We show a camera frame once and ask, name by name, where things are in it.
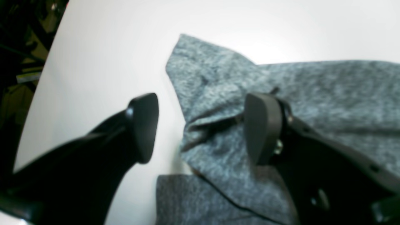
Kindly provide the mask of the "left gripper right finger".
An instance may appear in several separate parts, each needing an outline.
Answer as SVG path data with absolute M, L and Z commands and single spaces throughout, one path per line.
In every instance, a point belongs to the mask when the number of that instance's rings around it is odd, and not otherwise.
M 281 175 L 301 224 L 399 224 L 399 178 L 317 133 L 286 101 L 246 94 L 244 135 L 252 162 Z

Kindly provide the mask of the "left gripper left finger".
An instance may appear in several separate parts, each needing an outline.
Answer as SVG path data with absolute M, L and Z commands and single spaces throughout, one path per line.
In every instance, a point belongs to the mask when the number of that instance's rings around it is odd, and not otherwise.
M 103 225 L 125 174 L 151 160 L 158 118 L 155 93 L 133 98 L 1 181 L 1 212 L 33 225 Z

